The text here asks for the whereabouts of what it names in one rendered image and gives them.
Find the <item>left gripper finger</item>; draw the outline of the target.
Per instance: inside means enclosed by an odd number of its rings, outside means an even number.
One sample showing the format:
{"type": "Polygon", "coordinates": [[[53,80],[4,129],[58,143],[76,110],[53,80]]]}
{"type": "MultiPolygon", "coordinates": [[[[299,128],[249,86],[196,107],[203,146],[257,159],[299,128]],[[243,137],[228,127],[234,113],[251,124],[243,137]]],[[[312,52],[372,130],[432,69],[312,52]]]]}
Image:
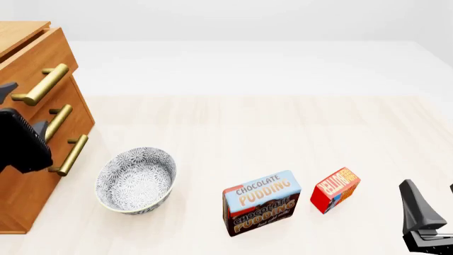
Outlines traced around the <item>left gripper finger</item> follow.
{"type": "Polygon", "coordinates": [[[47,131],[49,123],[47,120],[40,121],[39,123],[36,123],[33,125],[34,131],[39,135],[39,137],[45,141],[45,133],[47,131]]]}
{"type": "Polygon", "coordinates": [[[6,97],[15,89],[18,84],[16,82],[9,82],[0,86],[0,105],[4,103],[6,97]]]}

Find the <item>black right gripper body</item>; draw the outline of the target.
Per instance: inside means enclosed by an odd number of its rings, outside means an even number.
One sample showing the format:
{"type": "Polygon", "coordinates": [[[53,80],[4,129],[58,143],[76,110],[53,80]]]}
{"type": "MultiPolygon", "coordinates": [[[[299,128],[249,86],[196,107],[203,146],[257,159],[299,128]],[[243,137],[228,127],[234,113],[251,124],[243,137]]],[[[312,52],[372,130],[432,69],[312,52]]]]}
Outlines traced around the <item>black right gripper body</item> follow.
{"type": "Polygon", "coordinates": [[[409,252],[453,253],[453,233],[440,234],[435,229],[403,228],[403,240],[409,252]]]}

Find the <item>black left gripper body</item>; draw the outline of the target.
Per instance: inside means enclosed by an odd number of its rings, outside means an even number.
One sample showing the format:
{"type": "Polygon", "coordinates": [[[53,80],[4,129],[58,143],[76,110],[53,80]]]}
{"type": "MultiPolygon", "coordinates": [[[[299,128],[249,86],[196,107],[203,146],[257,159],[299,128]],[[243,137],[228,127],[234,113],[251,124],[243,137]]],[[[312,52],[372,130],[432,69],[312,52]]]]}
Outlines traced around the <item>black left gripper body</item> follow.
{"type": "Polygon", "coordinates": [[[0,172],[12,166],[22,174],[40,171],[53,165],[46,141],[15,109],[0,110],[0,172]]]}

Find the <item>wooden cabinet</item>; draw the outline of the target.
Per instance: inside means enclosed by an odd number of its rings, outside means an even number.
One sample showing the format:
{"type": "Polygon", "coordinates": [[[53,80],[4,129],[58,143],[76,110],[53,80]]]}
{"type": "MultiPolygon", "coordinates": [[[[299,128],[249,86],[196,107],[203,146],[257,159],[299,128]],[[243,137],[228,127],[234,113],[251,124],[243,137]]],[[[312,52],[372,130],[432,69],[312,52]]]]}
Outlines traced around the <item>wooden cabinet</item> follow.
{"type": "Polygon", "coordinates": [[[49,29],[52,27],[47,21],[0,21],[0,64],[37,40],[49,29]]]}

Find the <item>red butter box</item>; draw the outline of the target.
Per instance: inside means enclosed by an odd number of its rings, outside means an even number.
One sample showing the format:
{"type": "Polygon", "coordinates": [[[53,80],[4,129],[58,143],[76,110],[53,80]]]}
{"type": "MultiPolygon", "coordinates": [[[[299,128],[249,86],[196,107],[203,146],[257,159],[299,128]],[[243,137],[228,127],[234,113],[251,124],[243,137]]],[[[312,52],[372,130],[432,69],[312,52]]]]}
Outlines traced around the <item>red butter box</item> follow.
{"type": "Polygon", "coordinates": [[[360,182],[358,176],[343,167],[315,185],[310,201],[319,212],[326,214],[350,197],[360,182]]]}

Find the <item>grey floral patterned bowl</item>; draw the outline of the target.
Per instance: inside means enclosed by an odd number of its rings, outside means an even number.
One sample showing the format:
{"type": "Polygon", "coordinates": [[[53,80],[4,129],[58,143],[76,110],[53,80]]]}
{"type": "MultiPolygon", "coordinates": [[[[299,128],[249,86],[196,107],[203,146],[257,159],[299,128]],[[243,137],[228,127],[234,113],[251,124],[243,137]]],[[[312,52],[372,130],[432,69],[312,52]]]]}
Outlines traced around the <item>grey floral patterned bowl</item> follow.
{"type": "Polygon", "coordinates": [[[167,152],[138,147],[106,163],[95,182],[99,203],[112,212],[141,215],[162,205],[171,194],[176,163],[167,152]]]}

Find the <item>chocolate pudding box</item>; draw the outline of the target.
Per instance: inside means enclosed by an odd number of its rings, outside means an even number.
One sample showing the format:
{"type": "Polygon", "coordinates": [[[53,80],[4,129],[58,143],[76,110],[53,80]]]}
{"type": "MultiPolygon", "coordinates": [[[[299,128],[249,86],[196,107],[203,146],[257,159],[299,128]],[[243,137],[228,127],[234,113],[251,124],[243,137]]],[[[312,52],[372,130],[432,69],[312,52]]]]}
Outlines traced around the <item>chocolate pudding box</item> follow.
{"type": "Polygon", "coordinates": [[[222,210],[229,236],[291,217],[301,191],[289,170],[225,189],[222,210]]]}

